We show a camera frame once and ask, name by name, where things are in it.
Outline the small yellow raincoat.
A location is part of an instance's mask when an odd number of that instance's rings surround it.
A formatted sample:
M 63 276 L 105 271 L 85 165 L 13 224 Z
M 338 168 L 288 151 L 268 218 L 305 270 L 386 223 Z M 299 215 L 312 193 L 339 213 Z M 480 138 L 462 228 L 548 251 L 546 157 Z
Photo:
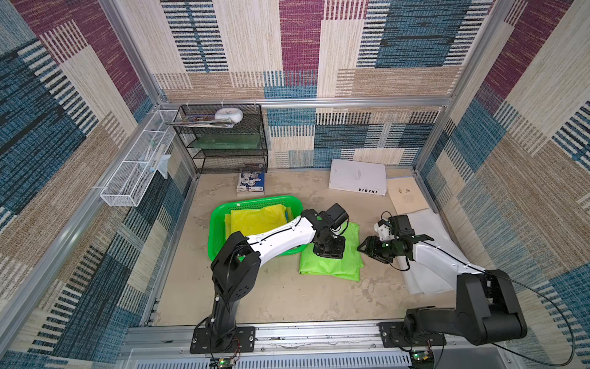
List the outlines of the small yellow raincoat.
M 225 239 L 235 232 L 244 236 L 259 235 L 293 220 L 290 208 L 275 204 L 260 209 L 231 210 L 224 216 Z

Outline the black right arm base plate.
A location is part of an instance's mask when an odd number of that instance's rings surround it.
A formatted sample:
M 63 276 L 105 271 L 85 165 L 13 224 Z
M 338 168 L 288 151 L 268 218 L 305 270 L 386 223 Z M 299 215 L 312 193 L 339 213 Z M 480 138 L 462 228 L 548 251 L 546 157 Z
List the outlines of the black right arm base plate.
M 441 334 L 407 333 L 402 321 L 384 321 L 377 324 L 380 338 L 385 348 L 410 350 L 416 347 L 442 347 L 446 339 Z

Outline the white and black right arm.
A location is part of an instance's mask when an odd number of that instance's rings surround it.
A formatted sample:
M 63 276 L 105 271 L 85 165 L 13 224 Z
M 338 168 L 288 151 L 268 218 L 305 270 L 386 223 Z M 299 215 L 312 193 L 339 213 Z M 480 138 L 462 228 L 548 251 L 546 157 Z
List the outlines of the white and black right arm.
M 437 334 L 460 336 L 475 346 L 526 337 L 528 326 L 507 273 L 486 270 L 444 250 L 431 236 L 418 235 L 406 215 L 379 220 L 376 231 L 358 252 L 382 264 L 398 257 L 408 265 L 420 264 L 456 293 L 454 308 L 407 310 L 398 331 L 408 343 Z

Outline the white raincoat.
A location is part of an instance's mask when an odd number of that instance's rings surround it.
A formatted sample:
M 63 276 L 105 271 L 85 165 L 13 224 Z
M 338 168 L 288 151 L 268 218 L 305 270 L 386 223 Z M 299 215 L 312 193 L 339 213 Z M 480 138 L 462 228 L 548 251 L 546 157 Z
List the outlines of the white raincoat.
M 444 228 L 440 216 L 432 209 L 424 209 L 407 216 L 417 235 L 429 235 L 434 239 L 434 244 L 438 244 L 445 251 L 466 261 L 464 253 L 452 241 Z M 411 295 L 438 295 L 453 290 L 451 285 L 436 273 L 414 261 L 410 262 L 410 270 L 403 273 L 403 278 Z

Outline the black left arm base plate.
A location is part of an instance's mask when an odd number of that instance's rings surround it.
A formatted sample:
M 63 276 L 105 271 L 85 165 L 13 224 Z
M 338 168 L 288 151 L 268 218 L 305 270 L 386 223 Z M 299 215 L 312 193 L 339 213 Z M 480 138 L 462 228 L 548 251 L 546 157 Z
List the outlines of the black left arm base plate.
M 192 355 L 251 353 L 254 351 L 256 329 L 253 326 L 238 326 L 229 334 L 213 335 L 210 328 L 197 327 L 191 339 Z

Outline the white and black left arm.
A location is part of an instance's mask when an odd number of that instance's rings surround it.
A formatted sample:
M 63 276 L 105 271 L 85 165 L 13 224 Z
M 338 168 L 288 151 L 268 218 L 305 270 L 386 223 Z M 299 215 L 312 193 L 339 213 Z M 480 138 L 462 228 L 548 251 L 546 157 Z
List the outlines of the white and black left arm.
M 252 291 L 261 267 L 284 252 L 312 244 L 321 258 L 341 259 L 345 251 L 344 231 L 349 215 L 339 204 L 316 212 L 306 209 L 293 221 L 259 235 L 235 232 L 210 265 L 215 300 L 204 328 L 195 329 L 191 353 L 252 352 L 252 327 L 236 324 L 238 305 Z

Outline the lime green raincoat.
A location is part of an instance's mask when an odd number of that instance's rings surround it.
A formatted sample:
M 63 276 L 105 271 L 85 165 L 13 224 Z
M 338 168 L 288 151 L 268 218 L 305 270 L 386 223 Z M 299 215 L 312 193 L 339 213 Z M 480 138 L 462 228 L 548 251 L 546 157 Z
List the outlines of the lime green raincoat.
M 360 269 L 364 266 L 360 246 L 360 226 L 350 223 L 344 232 L 346 239 L 342 259 L 322 258 L 313 253 L 313 244 L 309 244 L 301 253 L 299 272 L 301 275 L 327 275 L 349 281 L 360 281 Z

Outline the green perforated plastic basket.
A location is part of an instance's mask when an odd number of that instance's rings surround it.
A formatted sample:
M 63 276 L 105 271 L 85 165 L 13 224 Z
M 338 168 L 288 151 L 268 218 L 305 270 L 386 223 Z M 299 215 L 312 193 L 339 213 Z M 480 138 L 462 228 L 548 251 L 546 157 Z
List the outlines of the green perforated plastic basket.
M 261 209 L 267 206 L 282 204 L 290 209 L 288 218 L 293 220 L 304 210 L 303 203 L 292 195 L 280 195 L 267 198 L 252 198 L 229 202 L 216 207 L 210 216 L 209 239 L 207 243 L 207 254 L 211 261 L 215 259 L 219 250 L 227 240 L 225 216 L 230 215 L 233 210 Z

